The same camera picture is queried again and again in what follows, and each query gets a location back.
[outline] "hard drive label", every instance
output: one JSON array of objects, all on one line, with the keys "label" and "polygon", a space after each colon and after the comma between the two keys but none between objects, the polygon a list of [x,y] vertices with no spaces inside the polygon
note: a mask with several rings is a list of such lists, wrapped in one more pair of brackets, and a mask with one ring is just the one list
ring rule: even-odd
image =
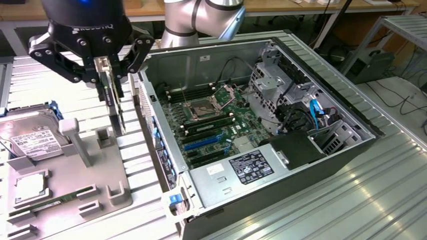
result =
[{"label": "hard drive label", "polygon": [[274,173],[258,150],[230,159],[229,164],[244,185]]},{"label": "hard drive label", "polygon": [[30,158],[61,150],[61,145],[49,129],[13,136],[10,140]]}]

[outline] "blue latch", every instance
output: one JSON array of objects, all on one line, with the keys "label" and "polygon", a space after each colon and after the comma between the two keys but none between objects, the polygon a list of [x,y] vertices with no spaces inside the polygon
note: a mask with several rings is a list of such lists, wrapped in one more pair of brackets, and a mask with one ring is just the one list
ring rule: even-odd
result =
[{"label": "blue latch", "polygon": [[169,207],[182,202],[182,196],[180,193],[169,196],[167,199],[170,200]]}]

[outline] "robotic arm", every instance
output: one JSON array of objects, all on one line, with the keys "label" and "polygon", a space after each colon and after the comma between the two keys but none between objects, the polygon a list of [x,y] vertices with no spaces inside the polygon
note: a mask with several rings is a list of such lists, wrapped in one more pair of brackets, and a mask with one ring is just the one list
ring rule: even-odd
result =
[{"label": "robotic arm", "polygon": [[[119,98],[121,83],[135,73],[154,43],[149,33],[131,27],[122,0],[41,0],[47,31],[29,39],[29,56],[71,83],[95,87],[105,101],[113,134],[125,133]],[[165,31],[161,47],[198,43],[197,31],[230,40],[242,22],[242,0],[163,0]],[[121,47],[130,42],[118,60]],[[81,58],[82,65],[59,53],[65,48]]]}]

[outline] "circuit board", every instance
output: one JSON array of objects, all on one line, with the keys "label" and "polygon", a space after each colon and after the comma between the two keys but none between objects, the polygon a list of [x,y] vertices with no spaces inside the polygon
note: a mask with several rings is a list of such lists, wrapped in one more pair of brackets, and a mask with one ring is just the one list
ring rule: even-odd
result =
[{"label": "circuit board", "polygon": [[[232,90],[232,99],[228,92],[232,88],[226,87],[226,89],[218,89],[212,95],[217,108],[208,104],[212,102],[210,96],[177,103],[169,103],[166,99],[159,99],[174,140],[190,169],[257,147],[260,141],[269,137],[269,132],[258,122],[250,108],[245,105],[246,100],[240,91],[237,89]],[[184,124],[189,125],[205,119],[218,118],[221,115],[226,115],[226,117],[216,121],[221,121],[220,124],[216,124],[214,127],[212,127],[213,121],[206,124],[206,127],[210,127],[208,132],[194,136],[189,136],[190,132],[184,132]],[[198,139],[197,136],[202,134],[210,137]]]}]

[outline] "workbench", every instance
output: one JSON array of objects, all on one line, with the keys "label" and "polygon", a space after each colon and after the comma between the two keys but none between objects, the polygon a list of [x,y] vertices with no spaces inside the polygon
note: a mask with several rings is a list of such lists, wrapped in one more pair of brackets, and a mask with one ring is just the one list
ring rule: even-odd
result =
[{"label": "workbench", "polygon": [[[427,236],[427,155],[425,143],[401,125],[334,70],[312,49],[282,31],[240,34],[236,40],[277,37],[302,61],[345,97],[385,136],[329,178],[316,183],[264,210],[245,217],[204,240],[244,239],[422,239]],[[212,37],[201,44],[214,43]],[[69,83],[27,56],[1,64],[7,107],[22,107],[51,98],[62,101],[65,118],[75,117],[79,136],[107,125],[102,102],[94,89]],[[161,188],[131,105],[129,83],[122,85],[123,121],[127,134],[117,139],[133,204],[74,228],[53,239],[173,239],[159,202]],[[0,186],[6,181],[0,156]],[[0,187],[0,196],[5,193]]]},{"label": "workbench", "polygon": [[[314,47],[317,47],[325,37],[325,34],[336,20],[338,11],[344,5],[344,0],[337,4],[330,4],[325,13],[330,14],[326,24],[316,40]],[[413,0],[402,0],[396,3],[402,15],[408,15],[418,3]],[[325,5],[318,3],[301,2],[294,3],[290,0],[245,0],[245,16],[286,16],[286,15],[314,15],[322,14]],[[364,12],[393,12],[396,6],[390,5],[370,5],[364,0],[352,0],[345,13],[364,13]],[[125,9],[125,14],[130,22],[150,22],[163,21],[165,8],[162,0],[141,0],[141,8]],[[47,25],[46,16],[42,10],[39,0],[26,0],[21,5],[2,5],[0,4],[0,30],[6,38],[6,41],[17,56],[26,55],[26,50],[18,35],[17,28],[22,27],[45,27]]]}]

